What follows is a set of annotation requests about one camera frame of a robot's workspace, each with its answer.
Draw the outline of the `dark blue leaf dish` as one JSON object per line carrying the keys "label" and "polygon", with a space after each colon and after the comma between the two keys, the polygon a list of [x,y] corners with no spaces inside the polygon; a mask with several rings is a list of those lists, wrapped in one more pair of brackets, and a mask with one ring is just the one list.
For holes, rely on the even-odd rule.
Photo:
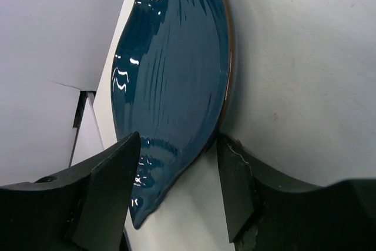
{"label": "dark blue leaf dish", "polygon": [[225,0],[134,0],[110,76],[117,139],[140,135],[130,198],[138,229],[214,141],[231,78]]}

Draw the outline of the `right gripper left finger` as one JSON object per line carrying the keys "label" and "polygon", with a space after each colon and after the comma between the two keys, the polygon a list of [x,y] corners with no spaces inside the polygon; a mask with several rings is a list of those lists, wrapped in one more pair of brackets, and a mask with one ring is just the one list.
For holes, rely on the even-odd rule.
{"label": "right gripper left finger", "polygon": [[38,181],[1,187],[2,250],[127,250],[124,226],[140,156],[132,133]]}

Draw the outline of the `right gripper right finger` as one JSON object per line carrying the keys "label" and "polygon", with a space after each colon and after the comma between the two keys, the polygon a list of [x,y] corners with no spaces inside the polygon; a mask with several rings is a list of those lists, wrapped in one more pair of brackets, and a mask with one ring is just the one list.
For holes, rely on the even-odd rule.
{"label": "right gripper right finger", "polygon": [[236,250],[374,250],[375,180],[321,187],[288,176],[221,134],[216,143]]}

